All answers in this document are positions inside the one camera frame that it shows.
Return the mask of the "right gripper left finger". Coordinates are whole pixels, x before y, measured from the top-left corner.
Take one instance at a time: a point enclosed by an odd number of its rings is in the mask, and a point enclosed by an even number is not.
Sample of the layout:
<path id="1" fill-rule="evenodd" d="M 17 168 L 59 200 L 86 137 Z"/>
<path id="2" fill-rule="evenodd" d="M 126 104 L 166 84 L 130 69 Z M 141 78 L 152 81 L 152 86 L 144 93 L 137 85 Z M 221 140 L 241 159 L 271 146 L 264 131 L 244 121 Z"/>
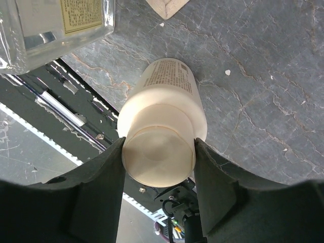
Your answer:
<path id="1" fill-rule="evenodd" d="M 123 143 L 46 183 L 1 181 L 1 242 L 115 242 Z"/>

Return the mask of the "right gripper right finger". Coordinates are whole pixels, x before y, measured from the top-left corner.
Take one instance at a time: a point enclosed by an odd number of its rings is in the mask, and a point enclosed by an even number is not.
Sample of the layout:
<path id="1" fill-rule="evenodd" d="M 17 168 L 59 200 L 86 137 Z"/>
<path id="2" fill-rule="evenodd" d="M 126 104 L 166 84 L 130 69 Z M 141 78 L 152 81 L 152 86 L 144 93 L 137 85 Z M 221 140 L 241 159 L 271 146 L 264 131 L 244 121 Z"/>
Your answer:
<path id="1" fill-rule="evenodd" d="M 323 180 L 257 176 L 195 141 L 194 177 L 208 242 L 323 242 Z"/>

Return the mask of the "cream round jar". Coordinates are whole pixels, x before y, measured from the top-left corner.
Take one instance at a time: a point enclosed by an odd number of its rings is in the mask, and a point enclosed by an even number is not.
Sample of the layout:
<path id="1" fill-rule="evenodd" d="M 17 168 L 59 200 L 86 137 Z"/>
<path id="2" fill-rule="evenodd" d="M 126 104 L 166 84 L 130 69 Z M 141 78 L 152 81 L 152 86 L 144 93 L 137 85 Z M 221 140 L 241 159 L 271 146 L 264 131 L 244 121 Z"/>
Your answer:
<path id="1" fill-rule="evenodd" d="M 135 181 L 163 188 L 187 179 L 196 162 L 194 141 L 208 132 L 190 68 L 174 58 L 152 62 L 122 107 L 117 132 L 125 139 L 123 165 Z"/>

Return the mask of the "clear bottle grey cap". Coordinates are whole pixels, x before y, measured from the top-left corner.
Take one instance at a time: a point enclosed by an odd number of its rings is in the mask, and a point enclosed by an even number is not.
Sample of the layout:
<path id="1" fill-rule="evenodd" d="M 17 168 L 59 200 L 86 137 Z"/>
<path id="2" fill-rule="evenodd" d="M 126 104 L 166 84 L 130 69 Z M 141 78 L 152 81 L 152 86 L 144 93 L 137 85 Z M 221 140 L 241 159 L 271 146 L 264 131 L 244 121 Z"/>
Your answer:
<path id="1" fill-rule="evenodd" d="M 113 33 L 115 1 L 1 1 L 1 73 L 25 74 Z"/>

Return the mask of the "cream canvas tote bag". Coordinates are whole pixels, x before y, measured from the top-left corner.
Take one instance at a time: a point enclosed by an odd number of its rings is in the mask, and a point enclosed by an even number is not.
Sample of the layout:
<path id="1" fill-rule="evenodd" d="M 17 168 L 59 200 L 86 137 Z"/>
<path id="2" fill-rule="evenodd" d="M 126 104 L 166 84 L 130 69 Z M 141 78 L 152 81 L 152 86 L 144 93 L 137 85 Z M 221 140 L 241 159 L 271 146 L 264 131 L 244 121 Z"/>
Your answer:
<path id="1" fill-rule="evenodd" d="M 152 9 L 164 20 L 173 17 L 189 0 L 146 0 Z"/>

